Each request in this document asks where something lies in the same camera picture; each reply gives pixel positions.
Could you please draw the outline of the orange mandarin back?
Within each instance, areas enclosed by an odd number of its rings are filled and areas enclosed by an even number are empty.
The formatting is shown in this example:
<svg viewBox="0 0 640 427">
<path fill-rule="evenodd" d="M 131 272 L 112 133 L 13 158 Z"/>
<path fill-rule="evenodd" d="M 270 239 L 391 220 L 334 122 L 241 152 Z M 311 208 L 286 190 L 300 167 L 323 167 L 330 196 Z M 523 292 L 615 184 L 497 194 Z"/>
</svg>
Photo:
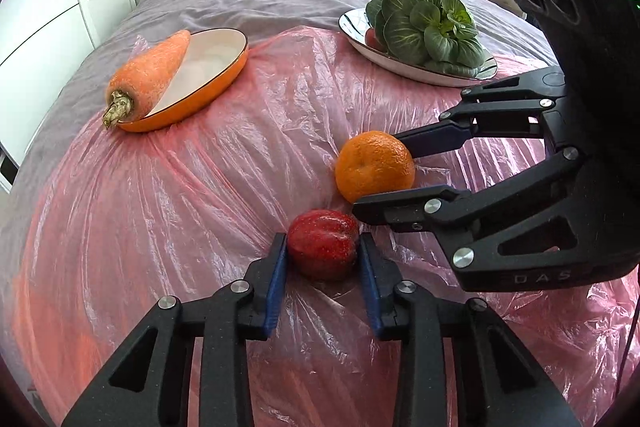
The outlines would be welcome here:
<svg viewBox="0 0 640 427">
<path fill-rule="evenodd" d="M 416 165 L 408 148 L 393 135 L 368 131 L 342 147 L 334 178 L 337 190 L 353 204 L 364 196 L 409 190 L 416 179 Z"/>
</svg>

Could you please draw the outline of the red apple back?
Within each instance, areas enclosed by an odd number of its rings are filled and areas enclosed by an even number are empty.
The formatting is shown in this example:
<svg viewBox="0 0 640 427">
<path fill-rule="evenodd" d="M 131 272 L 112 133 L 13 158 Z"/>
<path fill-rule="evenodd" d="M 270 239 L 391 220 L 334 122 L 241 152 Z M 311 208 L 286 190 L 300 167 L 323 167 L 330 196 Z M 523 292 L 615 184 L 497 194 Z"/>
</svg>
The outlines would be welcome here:
<svg viewBox="0 0 640 427">
<path fill-rule="evenodd" d="M 315 209 L 288 228 L 288 257 L 298 272 L 317 282 L 338 282 L 354 269 L 359 225 L 335 210 Z"/>
</svg>

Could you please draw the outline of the green leafy vegetable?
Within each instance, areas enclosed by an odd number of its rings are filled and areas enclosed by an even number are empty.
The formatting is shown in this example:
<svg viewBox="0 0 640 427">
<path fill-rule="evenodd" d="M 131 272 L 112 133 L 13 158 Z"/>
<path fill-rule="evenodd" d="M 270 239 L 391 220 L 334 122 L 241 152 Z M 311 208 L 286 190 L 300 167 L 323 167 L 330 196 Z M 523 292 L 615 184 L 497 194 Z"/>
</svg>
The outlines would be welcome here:
<svg viewBox="0 0 640 427">
<path fill-rule="evenodd" d="M 474 78 L 486 61 L 461 0 L 370 0 L 364 14 L 367 45 L 401 63 Z"/>
</svg>

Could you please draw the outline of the pink plastic sheet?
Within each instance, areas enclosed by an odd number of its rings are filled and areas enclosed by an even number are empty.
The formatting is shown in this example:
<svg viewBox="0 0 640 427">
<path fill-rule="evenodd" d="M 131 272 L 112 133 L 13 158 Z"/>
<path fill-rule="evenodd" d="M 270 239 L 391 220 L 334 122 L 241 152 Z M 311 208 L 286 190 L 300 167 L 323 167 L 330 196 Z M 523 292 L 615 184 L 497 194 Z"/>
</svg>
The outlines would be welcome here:
<svg viewBox="0 0 640 427">
<path fill-rule="evenodd" d="M 457 90 L 400 79 L 337 32 L 296 28 L 250 51 L 218 100 L 164 130 L 102 127 L 104 84 L 130 57 L 104 46 L 78 70 L 32 149 L 12 196 L 3 253 L 9 333 L 53 425 L 163 295 L 213 294 L 265 254 L 274 233 L 311 209 L 349 212 L 334 162 L 352 136 L 428 124 Z M 480 191 L 544 159 L 539 140 L 479 139 L 416 164 L 416 185 Z M 256 426 L 392 425 L 399 350 L 375 340 L 357 281 L 312 285 L 288 277 L 277 330 L 250 343 Z M 636 273 L 566 291 L 485 294 L 563 392 L 583 426 L 614 399 L 620 356 L 639 296 Z"/>
</svg>

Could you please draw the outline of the orange oval dish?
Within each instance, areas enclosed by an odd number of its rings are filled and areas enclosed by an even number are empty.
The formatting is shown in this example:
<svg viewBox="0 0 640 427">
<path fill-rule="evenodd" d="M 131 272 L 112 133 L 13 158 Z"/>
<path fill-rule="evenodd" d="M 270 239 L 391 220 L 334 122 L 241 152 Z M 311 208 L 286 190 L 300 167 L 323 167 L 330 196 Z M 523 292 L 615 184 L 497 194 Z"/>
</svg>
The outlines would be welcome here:
<svg viewBox="0 0 640 427">
<path fill-rule="evenodd" d="M 177 124 L 218 98 L 240 75 L 248 59 L 248 39 L 234 28 L 200 31 L 191 38 L 177 74 L 160 101 L 143 118 L 122 122 L 127 132 L 143 133 Z"/>
</svg>

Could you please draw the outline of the orange carrot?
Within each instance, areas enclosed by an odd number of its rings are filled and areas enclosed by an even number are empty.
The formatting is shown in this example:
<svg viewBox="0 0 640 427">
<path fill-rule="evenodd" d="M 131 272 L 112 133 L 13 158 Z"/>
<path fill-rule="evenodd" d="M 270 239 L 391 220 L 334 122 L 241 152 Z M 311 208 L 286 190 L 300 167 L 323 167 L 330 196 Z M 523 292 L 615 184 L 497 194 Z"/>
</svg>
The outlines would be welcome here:
<svg viewBox="0 0 640 427">
<path fill-rule="evenodd" d="M 122 65 L 105 92 L 103 126 L 111 128 L 148 115 L 177 74 L 190 42 L 190 31 L 177 31 Z"/>
</svg>

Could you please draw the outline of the white wardrobe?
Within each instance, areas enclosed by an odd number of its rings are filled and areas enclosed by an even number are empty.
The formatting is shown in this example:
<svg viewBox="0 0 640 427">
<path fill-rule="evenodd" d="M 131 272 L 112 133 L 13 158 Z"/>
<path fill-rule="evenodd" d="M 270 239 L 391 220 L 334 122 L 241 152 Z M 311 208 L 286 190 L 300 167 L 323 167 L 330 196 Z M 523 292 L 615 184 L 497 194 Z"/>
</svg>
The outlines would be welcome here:
<svg viewBox="0 0 640 427">
<path fill-rule="evenodd" d="M 83 60 L 134 0 L 1 0 L 1 157 L 21 166 Z"/>
</svg>

